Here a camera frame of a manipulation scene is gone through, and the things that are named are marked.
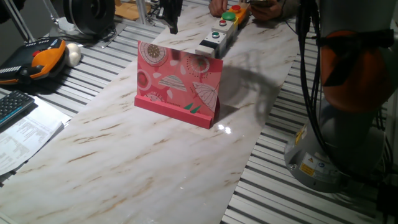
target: umbrella illustration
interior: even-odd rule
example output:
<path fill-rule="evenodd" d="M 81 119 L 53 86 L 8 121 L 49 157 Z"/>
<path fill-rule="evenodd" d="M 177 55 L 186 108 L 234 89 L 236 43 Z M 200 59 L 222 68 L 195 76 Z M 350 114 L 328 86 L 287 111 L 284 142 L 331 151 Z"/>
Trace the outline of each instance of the umbrella illustration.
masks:
<path fill-rule="evenodd" d="M 165 47 L 141 42 L 139 51 L 142 58 L 152 67 L 162 66 L 168 59 L 169 54 Z"/>
<path fill-rule="evenodd" d="M 193 87 L 195 87 L 202 102 L 214 112 L 217 104 L 217 90 L 210 85 L 198 82 L 194 82 Z"/>
<path fill-rule="evenodd" d="M 161 79 L 161 81 L 159 81 L 159 84 L 177 90 L 187 91 L 181 79 L 179 77 L 176 77 L 175 75 L 169 75 L 167 77 L 164 77 L 163 79 Z"/>
<path fill-rule="evenodd" d="M 210 62 L 202 56 L 190 55 L 185 62 L 188 73 L 195 77 L 203 76 L 210 68 Z"/>

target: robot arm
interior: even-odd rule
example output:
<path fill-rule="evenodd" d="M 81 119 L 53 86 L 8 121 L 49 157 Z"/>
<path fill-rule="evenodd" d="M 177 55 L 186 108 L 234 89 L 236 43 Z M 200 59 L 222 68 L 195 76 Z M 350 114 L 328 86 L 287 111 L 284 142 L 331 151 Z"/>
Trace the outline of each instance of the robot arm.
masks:
<path fill-rule="evenodd" d="M 170 28 L 171 34 L 177 34 L 178 17 L 181 15 L 182 0 L 160 0 L 159 13 L 156 18 Z"/>

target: white marble surface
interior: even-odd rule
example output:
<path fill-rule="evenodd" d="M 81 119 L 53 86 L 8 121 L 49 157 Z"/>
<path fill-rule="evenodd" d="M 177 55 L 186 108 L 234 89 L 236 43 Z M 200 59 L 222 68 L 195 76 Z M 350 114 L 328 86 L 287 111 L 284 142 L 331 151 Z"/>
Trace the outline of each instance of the white marble surface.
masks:
<path fill-rule="evenodd" d="M 180 32 L 154 42 L 192 52 L 215 20 L 186 9 Z M 250 21 L 224 58 L 210 130 L 136 108 L 132 62 L 4 183 L 0 212 L 18 223 L 219 223 L 298 52 L 284 23 L 270 25 Z"/>

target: hand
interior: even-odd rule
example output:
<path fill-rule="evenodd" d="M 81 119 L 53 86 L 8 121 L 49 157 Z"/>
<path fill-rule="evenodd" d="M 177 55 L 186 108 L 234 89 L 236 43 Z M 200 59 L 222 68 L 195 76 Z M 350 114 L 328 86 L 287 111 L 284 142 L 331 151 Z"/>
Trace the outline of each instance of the hand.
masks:
<path fill-rule="evenodd" d="M 221 16 L 226 12 L 228 0 L 212 0 L 209 4 L 210 14 L 213 16 Z"/>
<path fill-rule="evenodd" d="M 270 7 L 251 7 L 249 10 L 260 21 L 278 18 L 282 14 L 282 6 L 276 0 L 269 0 Z"/>

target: paper document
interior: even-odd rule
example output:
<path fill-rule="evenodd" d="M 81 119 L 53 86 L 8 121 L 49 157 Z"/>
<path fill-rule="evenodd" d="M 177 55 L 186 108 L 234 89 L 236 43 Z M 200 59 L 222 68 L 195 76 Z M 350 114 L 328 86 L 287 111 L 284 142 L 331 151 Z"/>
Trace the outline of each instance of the paper document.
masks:
<path fill-rule="evenodd" d="M 35 97 L 38 106 L 0 133 L 0 175 L 30 159 L 70 119 Z"/>

